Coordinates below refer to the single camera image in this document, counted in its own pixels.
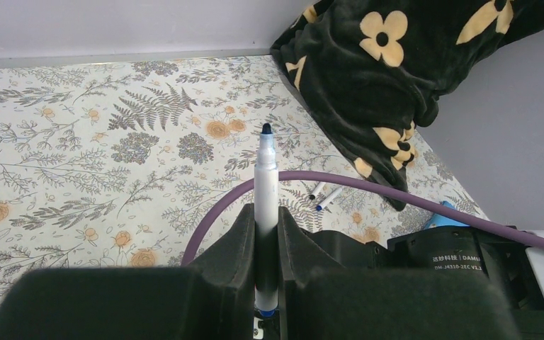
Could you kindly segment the white pen one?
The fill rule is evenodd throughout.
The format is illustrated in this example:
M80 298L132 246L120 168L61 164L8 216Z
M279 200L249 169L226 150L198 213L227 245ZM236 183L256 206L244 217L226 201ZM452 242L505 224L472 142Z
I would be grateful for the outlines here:
M271 317L278 307L278 166L274 134L262 127L254 169L255 307Z

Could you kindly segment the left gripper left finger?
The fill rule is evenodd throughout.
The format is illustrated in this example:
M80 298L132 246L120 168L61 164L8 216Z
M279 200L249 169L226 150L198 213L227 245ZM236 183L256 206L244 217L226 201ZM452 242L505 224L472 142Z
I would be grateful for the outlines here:
M254 213L189 265L25 274L0 306L0 339L251 339Z

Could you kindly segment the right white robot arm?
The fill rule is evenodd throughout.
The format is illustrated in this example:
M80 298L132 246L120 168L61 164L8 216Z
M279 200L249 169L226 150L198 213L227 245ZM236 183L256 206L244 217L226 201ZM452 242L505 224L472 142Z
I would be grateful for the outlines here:
M337 268L300 290L306 339L544 339L544 294L526 247L469 227L382 246L312 235Z

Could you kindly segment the white pen four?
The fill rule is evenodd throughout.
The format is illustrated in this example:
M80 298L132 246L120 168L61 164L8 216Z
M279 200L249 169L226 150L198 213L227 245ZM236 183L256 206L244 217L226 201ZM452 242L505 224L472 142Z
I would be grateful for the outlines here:
M322 200L317 206L316 211L321 211L324 208L326 208L338 195L341 194L343 191L343 187L339 186L335 190L333 190L324 200Z

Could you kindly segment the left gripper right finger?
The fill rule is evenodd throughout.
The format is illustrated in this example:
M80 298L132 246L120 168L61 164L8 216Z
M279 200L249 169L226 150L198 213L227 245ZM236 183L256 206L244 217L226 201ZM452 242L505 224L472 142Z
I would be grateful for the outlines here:
M520 339L501 292L465 271L347 268L278 212L282 339Z

